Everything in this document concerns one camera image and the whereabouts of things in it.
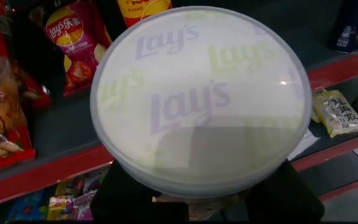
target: plastic container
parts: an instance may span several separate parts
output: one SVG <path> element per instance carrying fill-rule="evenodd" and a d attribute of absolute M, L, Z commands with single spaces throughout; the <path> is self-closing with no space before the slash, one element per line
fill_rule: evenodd
<path fill-rule="evenodd" d="M 122 33 L 99 64 L 91 114 L 133 178 L 181 197 L 217 197 L 271 174 L 296 148 L 311 89 L 291 48 L 263 24 L 181 7 Z"/>

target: yellow snack package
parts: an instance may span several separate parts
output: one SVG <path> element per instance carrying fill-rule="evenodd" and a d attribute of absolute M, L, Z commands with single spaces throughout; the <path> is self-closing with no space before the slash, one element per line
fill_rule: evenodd
<path fill-rule="evenodd" d="M 325 93 L 325 92 L 327 92 L 326 89 L 319 89 L 319 90 L 317 90 L 317 91 L 315 91 L 315 92 L 313 93 L 313 97 L 314 97 L 315 95 L 317 95 L 317 94 Z M 315 123 L 320 123 L 320 122 L 321 122 L 320 119 L 318 118 L 316 112 L 314 112 L 314 109 L 311 111 L 311 119 L 312 119 Z"/>
<path fill-rule="evenodd" d="M 318 119 L 318 116 L 316 114 L 316 112 L 314 112 L 314 110 L 311 111 L 311 119 L 316 122 L 316 123 L 320 123 L 320 119 Z"/>
<path fill-rule="evenodd" d="M 358 132 L 358 114 L 338 90 L 314 95 L 313 109 L 331 138 Z"/>

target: black shelf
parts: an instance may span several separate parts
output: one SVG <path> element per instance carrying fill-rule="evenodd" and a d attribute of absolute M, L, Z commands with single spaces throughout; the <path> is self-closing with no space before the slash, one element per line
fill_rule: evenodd
<path fill-rule="evenodd" d="M 358 155 L 350 152 L 300 172 L 316 195 L 323 195 L 358 181 Z"/>
<path fill-rule="evenodd" d="M 339 83 L 337 85 L 327 88 L 327 90 L 339 90 L 350 104 L 358 96 L 358 77 L 352 78 L 346 82 Z M 315 123 L 310 121 L 309 130 L 313 133 L 314 136 L 319 137 L 320 139 L 315 142 L 308 149 L 303 151 L 301 154 L 297 155 L 291 161 L 297 161 L 298 159 L 305 158 L 314 153 L 320 152 L 332 146 L 344 143 L 348 140 L 358 137 L 357 133 L 349 133 L 335 136 L 334 138 L 329 137 L 327 129 L 323 126 L 322 123 Z"/>
<path fill-rule="evenodd" d="M 304 170 L 300 175 L 315 195 L 324 195 L 358 181 L 358 155 L 347 153 Z M 223 214 L 215 213 L 206 221 L 221 221 L 223 217 L 232 222 L 248 221 L 246 204 L 240 202 L 230 206 Z"/>

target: store shelf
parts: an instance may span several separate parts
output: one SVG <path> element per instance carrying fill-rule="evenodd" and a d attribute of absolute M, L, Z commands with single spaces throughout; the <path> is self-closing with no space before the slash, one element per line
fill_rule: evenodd
<path fill-rule="evenodd" d="M 352 103 L 358 96 L 358 77 L 331 86 L 327 90 L 339 90 Z M 330 138 L 325 127 L 311 121 L 309 130 L 320 139 L 292 160 L 298 171 L 313 167 L 329 159 L 351 152 L 358 148 L 358 133 L 343 134 Z"/>
<path fill-rule="evenodd" d="M 343 0 L 175 0 L 173 6 L 216 6 L 250 16 L 275 31 L 308 71 L 313 89 L 358 76 L 358 51 L 339 53 L 328 46 Z"/>
<path fill-rule="evenodd" d="M 263 22 L 288 42 L 307 69 L 312 88 L 319 88 L 358 76 L 358 52 L 341 54 L 326 46 L 341 2 L 174 0 L 173 5 L 221 6 Z M 118 8 L 112 6 L 115 2 L 100 0 L 98 4 L 108 30 L 113 30 L 117 17 L 112 19 L 106 15 L 119 15 Z M 75 99 L 61 99 L 65 79 L 63 67 L 56 65 L 62 65 L 62 56 L 50 47 L 42 31 L 28 21 L 28 11 L 20 13 L 14 19 L 17 57 L 37 81 L 50 89 L 54 106 L 43 113 L 28 115 L 37 157 L 31 162 L 0 170 L 0 202 L 105 166 L 113 160 L 101 146 L 93 128 L 89 93 L 82 93 Z M 122 24 L 116 27 L 119 29 L 115 29 L 115 34 L 123 31 Z M 49 58 L 47 65 L 40 58 Z M 321 140 L 296 158 L 294 166 L 298 170 L 358 147 L 358 133 L 328 139 L 324 136 L 325 129 L 313 127 L 313 124 L 310 128 Z"/>
<path fill-rule="evenodd" d="M 327 200 L 358 188 L 358 155 L 349 152 L 304 170 L 300 175 L 320 200 Z"/>

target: orange packaging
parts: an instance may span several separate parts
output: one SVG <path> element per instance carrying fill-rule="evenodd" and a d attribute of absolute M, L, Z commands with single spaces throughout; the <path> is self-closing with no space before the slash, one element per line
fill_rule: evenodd
<path fill-rule="evenodd" d="M 171 0 L 117 0 L 127 27 L 172 8 Z"/>

